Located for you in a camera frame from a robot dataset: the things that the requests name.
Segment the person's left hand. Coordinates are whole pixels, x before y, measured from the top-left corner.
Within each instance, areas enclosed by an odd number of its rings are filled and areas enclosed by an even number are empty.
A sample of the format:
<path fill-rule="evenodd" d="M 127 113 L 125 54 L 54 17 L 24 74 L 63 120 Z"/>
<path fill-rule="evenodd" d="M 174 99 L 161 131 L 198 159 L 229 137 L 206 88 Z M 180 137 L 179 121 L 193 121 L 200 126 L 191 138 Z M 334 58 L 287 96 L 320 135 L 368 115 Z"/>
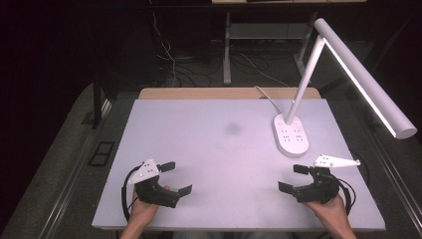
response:
<path fill-rule="evenodd" d="M 140 201 L 136 192 L 133 192 L 128 224 L 135 228 L 144 229 L 153 220 L 158 208 L 158 205 Z"/>

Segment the black stand post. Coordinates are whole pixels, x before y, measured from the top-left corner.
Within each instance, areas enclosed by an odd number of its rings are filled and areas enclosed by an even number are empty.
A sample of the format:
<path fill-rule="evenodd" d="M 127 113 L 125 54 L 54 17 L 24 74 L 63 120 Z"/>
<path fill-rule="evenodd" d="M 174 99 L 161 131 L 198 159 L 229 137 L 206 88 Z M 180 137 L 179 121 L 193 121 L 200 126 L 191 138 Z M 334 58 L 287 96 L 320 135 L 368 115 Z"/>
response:
<path fill-rule="evenodd" d="M 94 92 L 93 129 L 96 129 L 102 120 L 102 89 L 101 89 L 101 81 L 99 78 L 94 78 L 93 92 Z"/>

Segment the white table cover board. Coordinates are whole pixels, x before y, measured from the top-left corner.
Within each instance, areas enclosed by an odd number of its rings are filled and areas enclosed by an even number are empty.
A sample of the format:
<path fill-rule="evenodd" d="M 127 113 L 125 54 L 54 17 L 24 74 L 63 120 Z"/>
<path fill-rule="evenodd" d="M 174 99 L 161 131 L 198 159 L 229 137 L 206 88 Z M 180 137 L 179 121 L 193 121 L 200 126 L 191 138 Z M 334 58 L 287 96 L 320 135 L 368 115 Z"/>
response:
<path fill-rule="evenodd" d="M 312 183 L 295 173 L 322 155 L 351 154 L 328 103 L 304 100 L 298 117 L 310 147 L 299 158 L 282 155 L 273 120 L 288 100 L 137 100 L 129 115 L 92 222 L 105 230 L 126 220 L 120 190 L 127 174 L 143 161 L 175 162 L 159 178 L 172 189 L 191 186 L 174 208 L 158 210 L 152 230 L 320 231 L 305 206 L 280 191 L 279 182 Z"/>

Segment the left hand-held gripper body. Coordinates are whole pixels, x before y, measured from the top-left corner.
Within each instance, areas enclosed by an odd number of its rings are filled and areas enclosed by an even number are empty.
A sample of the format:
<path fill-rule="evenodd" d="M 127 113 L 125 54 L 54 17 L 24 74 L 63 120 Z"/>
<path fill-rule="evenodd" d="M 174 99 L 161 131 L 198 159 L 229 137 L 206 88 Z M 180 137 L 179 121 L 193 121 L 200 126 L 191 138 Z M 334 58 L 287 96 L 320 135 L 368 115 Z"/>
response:
<path fill-rule="evenodd" d="M 159 184 L 160 171 L 157 163 L 149 158 L 136 168 L 128 184 L 134 187 L 142 202 L 175 208 L 180 199 L 178 192 L 165 189 Z"/>

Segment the grey metal table frame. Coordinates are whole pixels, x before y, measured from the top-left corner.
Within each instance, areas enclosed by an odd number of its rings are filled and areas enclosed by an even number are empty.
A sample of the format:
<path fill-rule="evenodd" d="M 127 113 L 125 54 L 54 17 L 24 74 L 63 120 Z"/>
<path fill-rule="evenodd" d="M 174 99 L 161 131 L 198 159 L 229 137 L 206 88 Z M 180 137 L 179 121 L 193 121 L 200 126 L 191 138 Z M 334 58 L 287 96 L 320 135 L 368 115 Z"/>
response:
<path fill-rule="evenodd" d="M 317 12 L 311 12 L 305 23 L 236 23 L 231 13 L 226 13 L 223 55 L 223 84 L 232 84 L 230 42 L 232 40 L 300 40 L 301 48 L 293 54 L 295 64 L 302 77 L 305 73 L 304 56 L 311 38 Z"/>

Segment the person's right hand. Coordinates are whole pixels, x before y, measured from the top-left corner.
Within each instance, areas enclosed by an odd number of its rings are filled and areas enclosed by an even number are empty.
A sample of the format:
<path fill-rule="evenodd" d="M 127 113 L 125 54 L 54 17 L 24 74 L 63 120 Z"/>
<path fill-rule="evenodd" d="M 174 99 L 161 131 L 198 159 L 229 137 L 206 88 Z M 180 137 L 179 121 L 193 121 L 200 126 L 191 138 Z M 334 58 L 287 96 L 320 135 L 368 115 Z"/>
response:
<path fill-rule="evenodd" d="M 316 215 L 326 229 L 339 229 L 348 225 L 344 203 L 339 194 L 327 203 L 313 201 L 306 202 L 305 206 Z"/>

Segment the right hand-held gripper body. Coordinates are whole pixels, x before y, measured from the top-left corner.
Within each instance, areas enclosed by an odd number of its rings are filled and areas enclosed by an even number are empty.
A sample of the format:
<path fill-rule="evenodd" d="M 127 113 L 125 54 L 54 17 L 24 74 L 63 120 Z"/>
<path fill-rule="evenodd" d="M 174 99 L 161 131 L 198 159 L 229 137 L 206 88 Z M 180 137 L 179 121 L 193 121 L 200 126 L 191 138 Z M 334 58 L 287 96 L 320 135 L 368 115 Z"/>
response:
<path fill-rule="evenodd" d="M 349 191 L 342 185 L 340 179 L 334 176 L 332 168 L 359 166 L 359 160 L 346 159 L 336 156 L 321 154 L 313 166 L 308 166 L 313 182 L 309 185 L 294 188 L 293 196 L 299 202 L 317 201 L 327 203 L 338 195 L 340 189 L 346 196 L 346 202 L 351 203 Z"/>

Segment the white desk lamp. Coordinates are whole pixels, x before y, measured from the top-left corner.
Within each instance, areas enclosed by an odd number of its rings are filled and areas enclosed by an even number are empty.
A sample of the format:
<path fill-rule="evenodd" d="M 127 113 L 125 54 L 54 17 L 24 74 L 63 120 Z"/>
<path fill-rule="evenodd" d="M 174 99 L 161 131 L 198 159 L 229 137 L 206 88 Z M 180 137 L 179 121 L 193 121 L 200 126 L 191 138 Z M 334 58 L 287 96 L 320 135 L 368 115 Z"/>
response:
<path fill-rule="evenodd" d="M 415 135 L 417 127 L 351 53 L 327 21 L 323 18 L 316 19 L 315 28 L 318 32 L 316 42 L 292 105 L 286 114 L 278 114 L 273 121 L 279 151 L 287 157 L 300 157 L 310 147 L 303 123 L 297 117 L 297 110 L 324 47 L 329 48 L 355 87 L 395 138 L 406 139 Z"/>

